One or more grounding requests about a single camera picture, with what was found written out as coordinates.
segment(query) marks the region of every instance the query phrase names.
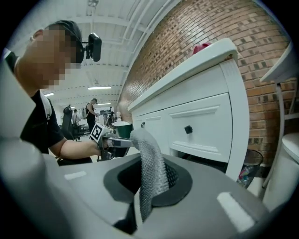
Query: drawer knob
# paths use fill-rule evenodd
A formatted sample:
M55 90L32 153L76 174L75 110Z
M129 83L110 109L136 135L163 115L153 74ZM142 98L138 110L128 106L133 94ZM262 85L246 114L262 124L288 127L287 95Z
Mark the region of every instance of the drawer knob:
M190 125L188 125L185 127L185 131L186 131L186 134L191 134L193 132L193 129Z

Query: cabinet door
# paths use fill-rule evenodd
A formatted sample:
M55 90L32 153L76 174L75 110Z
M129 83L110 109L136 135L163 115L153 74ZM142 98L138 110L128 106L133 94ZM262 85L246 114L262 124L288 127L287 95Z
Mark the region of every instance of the cabinet door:
M156 139L162 154L169 155L170 149L165 129L165 114L157 111L143 115L144 128Z
M136 118L133 118L133 128L134 129L139 129L141 128L141 124L143 123L143 118L142 116L138 116Z
M232 143L228 93L171 107L164 112L170 148L228 162Z

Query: trash can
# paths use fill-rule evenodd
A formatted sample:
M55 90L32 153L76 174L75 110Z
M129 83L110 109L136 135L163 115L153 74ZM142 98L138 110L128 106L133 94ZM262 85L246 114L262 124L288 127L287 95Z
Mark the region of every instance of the trash can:
M133 130L132 124L125 121L120 121L114 122L112 125L116 127L116 132L119 137L126 139L130 138L131 131Z
M263 156L259 152L247 149L244 164L237 182L243 187L248 188L253 178L256 176L262 162Z

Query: ceiling light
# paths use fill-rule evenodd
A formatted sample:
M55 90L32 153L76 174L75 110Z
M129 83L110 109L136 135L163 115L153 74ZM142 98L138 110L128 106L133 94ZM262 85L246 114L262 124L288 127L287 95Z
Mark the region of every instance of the ceiling light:
M111 86L88 87L89 90L111 89Z
M103 104L98 104L98 105L109 105L109 104L111 104L111 103L103 103Z
M51 96L51 95L54 95L54 93L46 94L45 97L48 97L48 96Z

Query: gray cloth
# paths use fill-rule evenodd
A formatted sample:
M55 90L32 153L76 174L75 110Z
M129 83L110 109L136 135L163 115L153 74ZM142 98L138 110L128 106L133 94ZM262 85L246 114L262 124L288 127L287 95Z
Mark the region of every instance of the gray cloth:
M154 137L143 128L133 130L130 136L141 155L140 213L142 221L151 212L151 200L169 189L164 159Z

